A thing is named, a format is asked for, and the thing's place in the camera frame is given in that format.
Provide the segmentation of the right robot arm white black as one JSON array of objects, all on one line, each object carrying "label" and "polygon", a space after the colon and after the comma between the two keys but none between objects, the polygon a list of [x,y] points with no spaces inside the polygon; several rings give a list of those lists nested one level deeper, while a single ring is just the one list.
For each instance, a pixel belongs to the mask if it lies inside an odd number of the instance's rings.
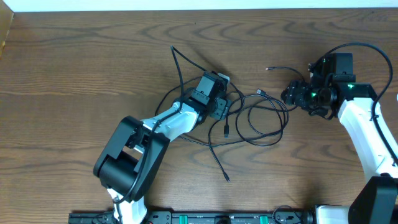
[{"label": "right robot arm white black", "polygon": [[328,53],[310,68],[310,81],[292,80],[287,105],[311,116],[338,118],[361,162],[366,185],[350,206],[318,205],[307,223],[397,223],[397,143],[368,83],[356,82],[351,53]]}]

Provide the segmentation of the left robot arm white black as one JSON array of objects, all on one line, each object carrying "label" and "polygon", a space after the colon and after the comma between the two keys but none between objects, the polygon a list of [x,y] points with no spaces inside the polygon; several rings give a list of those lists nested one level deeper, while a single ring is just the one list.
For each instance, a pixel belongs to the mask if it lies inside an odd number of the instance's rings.
[{"label": "left robot arm white black", "polygon": [[175,99],[170,109],[153,118],[121,120],[96,161],[93,173],[113,198],[118,223],[141,223],[144,196],[153,183],[173,140],[201,125],[207,117],[226,118],[229,77],[205,72],[196,88]]}]

